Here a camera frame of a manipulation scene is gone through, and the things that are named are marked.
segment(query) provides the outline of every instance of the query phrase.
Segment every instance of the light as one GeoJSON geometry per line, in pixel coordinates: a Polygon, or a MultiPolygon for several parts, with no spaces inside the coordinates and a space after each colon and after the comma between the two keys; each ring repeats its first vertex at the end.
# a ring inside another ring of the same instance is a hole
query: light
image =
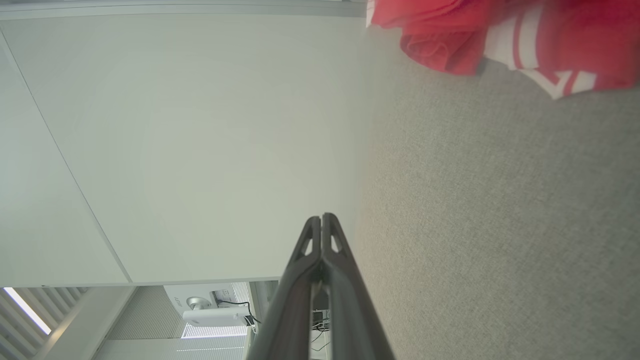
{"type": "Polygon", "coordinates": [[[29,304],[27,304],[22,299],[22,297],[18,295],[17,292],[15,292],[13,288],[4,288],[4,290],[6,291],[7,294],[9,294],[9,296],[11,296],[13,301],[15,301],[15,303],[18,304],[18,306],[20,306],[20,308],[22,308],[22,310],[24,310],[24,312],[27,313],[27,315],[29,315],[29,317],[33,320],[33,322],[35,322],[36,325],[39,326],[39,328],[41,328],[42,331],[44,331],[45,334],[49,335],[51,333],[51,329],[47,326],[47,324],[45,324],[44,321],[42,321],[42,319],[38,316],[38,314],[36,314],[35,311],[33,311],[31,306],[29,306],[29,304]]]}
{"type": "Polygon", "coordinates": [[[187,323],[180,338],[203,339],[229,336],[246,336],[246,326],[193,326],[187,323]]]}
{"type": "Polygon", "coordinates": [[[176,350],[176,351],[228,350],[231,348],[244,348],[244,347],[186,348],[184,350],[176,350]]]}

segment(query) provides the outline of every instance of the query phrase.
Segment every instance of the panel seam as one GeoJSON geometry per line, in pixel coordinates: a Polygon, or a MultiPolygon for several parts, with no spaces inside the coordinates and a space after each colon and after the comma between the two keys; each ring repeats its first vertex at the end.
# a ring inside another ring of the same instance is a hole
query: panel seam
{"type": "Polygon", "coordinates": [[[122,271],[124,276],[127,278],[127,281],[128,282],[133,282],[133,280],[131,279],[131,276],[129,276],[129,273],[128,273],[127,269],[122,264],[122,261],[120,260],[120,257],[116,253],[116,250],[113,248],[113,245],[109,241],[109,238],[107,237],[107,234],[104,232],[104,230],[102,228],[102,224],[100,224],[100,221],[98,221],[98,218],[95,216],[95,213],[93,212],[93,209],[92,209],[91,205],[89,204],[89,201],[87,200],[86,196],[84,196],[84,192],[82,191],[82,188],[80,187],[80,184],[78,183],[73,171],[71,171],[71,168],[69,167],[69,164],[67,163],[67,159],[65,159],[65,156],[62,153],[62,150],[60,149],[60,146],[58,146],[58,142],[56,141],[56,138],[51,133],[51,129],[49,128],[49,125],[47,124],[47,121],[44,119],[44,115],[42,115],[42,111],[40,111],[40,107],[38,105],[38,102],[36,101],[35,97],[33,96],[33,92],[31,92],[31,88],[29,87],[29,84],[27,84],[27,79],[24,77],[24,74],[22,73],[22,69],[20,68],[20,65],[18,64],[18,61],[16,61],[15,56],[13,55],[13,51],[11,50],[11,47],[9,46],[9,42],[4,37],[4,33],[3,33],[3,30],[2,30],[2,25],[1,24],[0,24],[0,36],[2,36],[2,39],[0,39],[0,40],[2,42],[4,42],[4,44],[6,44],[6,50],[11,55],[11,58],[9,60],[10,61],[13,60],[13,64],[15,65],[15,68],[18,70],[18,72],[20,73],[20,76],[22,78],[22,83],[24,84],[24,86],[29,91],[29,95],[31,96],[31,99],[33,100],[33,104],[35,104],[36,109],[38,109],[38,113],[40,114],[40,118],[42,118],[42,122],[44,122],[45,126],[47,127],[47,131],[49,132],[49,135],[51,135],[51,139],[53,140],[53,143],[56,144],[56,148],[58,148],[58,152],[60,153],[60,156],[62,157],[62,160],[65,162],[65,165],[67,166],[67,170],[69,171],[69,174],[71,175],[71,178],[76,183],[76,186],[77,186],[78,190],[80,191],[80,194],[82,195],[82,197],[84,199],[84,202],[86,203],[87,207],[89,208],[89,211],[91,211],[91,215],[93,216],[93,219],[95,220],[96,224],[98,224],[98,228],[100,229],[100,234],[102,235],[102,241],[105,243],[105,245],[107,245],[107,248],[109,249],[111,255],[113,256],[113,258],[115,259],[116,263],[118,264],[118,267],[120,268],[120,271],[122,271]]]}

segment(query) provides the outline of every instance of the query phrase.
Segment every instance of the white stripe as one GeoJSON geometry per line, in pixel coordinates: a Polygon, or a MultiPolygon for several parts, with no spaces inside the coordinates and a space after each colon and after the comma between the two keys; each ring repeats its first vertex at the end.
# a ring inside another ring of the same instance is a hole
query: white stripe
{"type": "Polygon", "coordinates": [[[556,71],[556,76],[559,78],[558,84],[554,84],[546,76],[540,74],[537,70],[520,70],[522,74],[529,76],[533,81],[535,81],[544,91],[548,92],[551,95],[553,100],[560,99],[564,96],[564,86],[566,82],[569,80],[571,73],[573,71],[556,71]]]}
{"type": "Polygon", "coordinates": [[[42,321],[38,314],[33,311],[31,306],[29,306],[29,304],[27,304],[27,302],[24,301],[24,299],[22,299],[22,297],[18,295],[18,293],[15,292],[13,288],[4,288],[4,290],[7,294],[9,294],[9,296],[11,296],[13,301],[15,301],[15,303],[18,304],[18,306],[20,306],[22,310],[24,310],[24,312],[33,320],[33,322],[35,322],[36,325],[41,328],[42,331],[44,331],[45,334],[49,335],[51,333],[51,329],[47,326],[47,324],[42,321]]]}
{"type": "Polygon", "coordinates": [[[520,26],[520,38],[518,39],[518,51],[520,51],[520,62],[525,69],[535,69],[538,65],[536,55],[536,38],[538,36],[538,25],[542,16],[543,5],[539,4],[527,10],[520,26]]]}
{"type": "Polygon", "coordinates": [[[484,56],[499,61],[515,70],[513,63],[513,32],[516,27],[516,17],[510,17],[500,24],[491,26],[484,41],[484,56]]]}
{"type": "Polygon", "coordinates": [[[571,93],[575,94],[581,91],[593,90],[596,85],[597,74],[592,72],[580,71],[578,72],[578,76],[575,77],[575,82],[573,83],[573,88],[571,89],[571,93]]]}
{"type": "Polygon", "coordinates": [[[371,26],[371,20],[373,20],[373,10],[376,8],[376,0],[367,1],[367,22],[365,26],[368,28],[371,26]]]}
{"type": "Polygon", "coordinates": [[[226,338],[228,336],[246,336],[246,326],[193,326],[187,323],[181,338],[226,338]]]}
{"type": "Polygon", "coordinates": [[[226,350],[230,348],[244,348],[244,347],[186,348],[184,350],[176,350],[176,351],[226,350]]]}
{"type": "Polygon", "coordinates": [[[573,74],[573,71],[556,71],[556,75],[560,78],[557,85],[558,96],[554,99],[560,99],[564,96],[564,87],[566,86],[566,82],[569,81],[569,78],[573,74]]]}
{"type": "Polygon", "coordinates": [[[552,83],[547,79],[546,76],[540,74],[537,70],[520,70],[522,74],[529,76],[533,81],[535,81],[544,91],[548,92],[553,99],[559,99],[562,97],[562,92],[558,94],[556,84],[552,83]]]}

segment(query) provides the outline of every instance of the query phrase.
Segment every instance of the vertical blinds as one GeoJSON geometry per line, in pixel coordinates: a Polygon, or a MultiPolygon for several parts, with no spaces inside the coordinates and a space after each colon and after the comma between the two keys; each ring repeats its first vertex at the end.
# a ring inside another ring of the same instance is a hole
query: vertical blinds
{"type": "Polygon", "coordinates": [[[87,290],[87,288],[4,288],[0,290],[0,359],[31,359],[47,340],[49,334],[46,329],[55,330],[87,290]],[[38,325],[19,301],[24,301],[44,325],[38,325]]]}
{"type": "MultiPolygon", "coordinates": [[[[231,287],[238,302],[249,301],[247,282],[231,287]]],[[[95,360],[241,360],[246,335],[245,326],[192,327],[162,286],[144,286],[133,295],[95,360]]]]}

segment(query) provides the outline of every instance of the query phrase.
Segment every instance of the white door frame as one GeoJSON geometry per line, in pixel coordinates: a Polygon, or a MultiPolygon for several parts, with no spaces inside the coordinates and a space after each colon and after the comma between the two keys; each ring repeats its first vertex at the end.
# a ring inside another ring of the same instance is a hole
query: white door frame
{"type": "Polygon", "coordinates": [[[0,5],[0,21],[155,13],[365,17],[365,3],[326,0],[81,0],[0,5]]]}

